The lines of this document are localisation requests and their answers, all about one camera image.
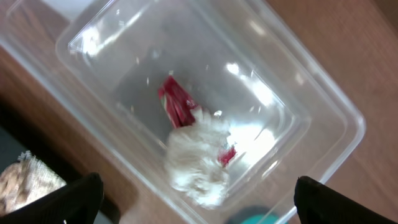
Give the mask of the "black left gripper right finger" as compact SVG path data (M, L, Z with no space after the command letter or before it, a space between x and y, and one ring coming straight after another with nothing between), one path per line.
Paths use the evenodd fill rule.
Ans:
M297 179L294 204L301 224L397 224L308 176Z

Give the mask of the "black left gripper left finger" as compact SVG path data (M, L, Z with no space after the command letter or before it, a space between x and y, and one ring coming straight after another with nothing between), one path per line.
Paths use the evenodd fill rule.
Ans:
M103 181L98 173L64 187L1 217L1 224L94 222L104 199Z

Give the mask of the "pile of white rice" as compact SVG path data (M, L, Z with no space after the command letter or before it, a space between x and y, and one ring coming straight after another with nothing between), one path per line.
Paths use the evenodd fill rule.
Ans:
M23 152L18 161L22 165L20 195L26 202L44 197L67 184L30 151Z

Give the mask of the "white tissue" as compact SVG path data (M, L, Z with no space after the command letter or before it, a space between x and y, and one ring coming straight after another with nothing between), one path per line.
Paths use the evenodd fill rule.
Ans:
M165 170L171 187L206 209L222 205L230 176L222 157L232 149L230 123L197 107L194 122L174 129L167 139Z

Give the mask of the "red snack wrapper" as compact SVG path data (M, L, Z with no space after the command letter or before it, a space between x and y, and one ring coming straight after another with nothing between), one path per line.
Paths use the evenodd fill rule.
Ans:
M159 98L174 128L167 140L167 158L174 163L208 159L221 167L236 156L229 143L229 121L203 108L169 76L158 90Z

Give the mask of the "pile of peanut shells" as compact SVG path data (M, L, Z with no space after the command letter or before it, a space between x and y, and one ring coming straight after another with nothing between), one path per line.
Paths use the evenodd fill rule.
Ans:
M20 162L9 165L1 174L1 216L12 213L34 201L26 202L20 195L22 165Z

